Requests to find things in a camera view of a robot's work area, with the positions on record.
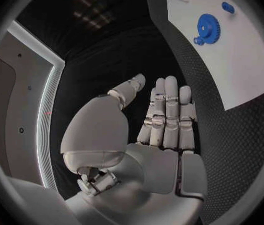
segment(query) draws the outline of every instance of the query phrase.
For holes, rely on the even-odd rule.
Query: blue plastic part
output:
[[[194,39],[193,39],[193,41],[194,41],[194,43],[195,44],[198,44],[198,45],[203,45],[203,44],[205,44],[205,42],[204,42],[204,40],[201,38],[201,37],[195,37]]]
[[[223,10],[225,10],[231,14],[235,13],[234,7],[225,1],[221,4],[221,6],[222,6]]]
[[[194,38],[194,43],[203,45],[204,43],[213,44],[220,37],[220,25],[218,20],[211,14],[202,14],[198,20],[197,30],[199,37]]]

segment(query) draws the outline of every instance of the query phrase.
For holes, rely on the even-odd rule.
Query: blue gear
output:
[[[218,20],[211,14],[202,14],[198,20],[197,30],[200,39],[207,44],[217,42],[220,37],[220,25]]]

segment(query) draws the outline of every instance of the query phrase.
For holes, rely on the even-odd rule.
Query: led light strip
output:
[[[43,186],[58,191],[50,159],[49,135],[51,111],[65,62],[17,22],[12,22],[8,32],[53,65],[45,83],[38,109],[36,150],[38,168]]]

